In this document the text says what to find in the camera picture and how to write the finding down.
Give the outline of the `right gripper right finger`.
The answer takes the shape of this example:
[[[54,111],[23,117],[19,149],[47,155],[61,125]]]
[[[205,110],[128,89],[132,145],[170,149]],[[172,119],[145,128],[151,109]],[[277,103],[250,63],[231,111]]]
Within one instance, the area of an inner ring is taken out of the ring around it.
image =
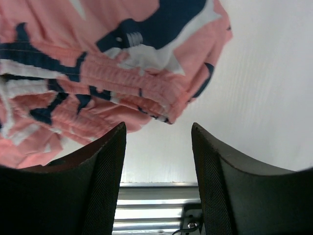
[[[208,235],[310,235],[313,170],[256,160],[192,125],[192,150]]]

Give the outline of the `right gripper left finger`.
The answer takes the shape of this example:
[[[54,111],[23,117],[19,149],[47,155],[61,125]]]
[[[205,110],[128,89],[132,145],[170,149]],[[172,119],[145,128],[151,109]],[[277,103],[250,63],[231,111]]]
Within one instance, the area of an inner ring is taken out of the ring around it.
[[[46,166],[0,168],[3,235],[110,235],[126,149],[120,123]]]

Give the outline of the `pink shark print shorts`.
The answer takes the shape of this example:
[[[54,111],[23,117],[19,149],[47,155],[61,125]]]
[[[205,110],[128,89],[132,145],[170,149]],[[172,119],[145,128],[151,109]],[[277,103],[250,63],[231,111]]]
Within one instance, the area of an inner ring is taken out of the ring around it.
[[[173,124],[231,36],[218,0],[1,1],[1,165],[46,165],[121,122]]]

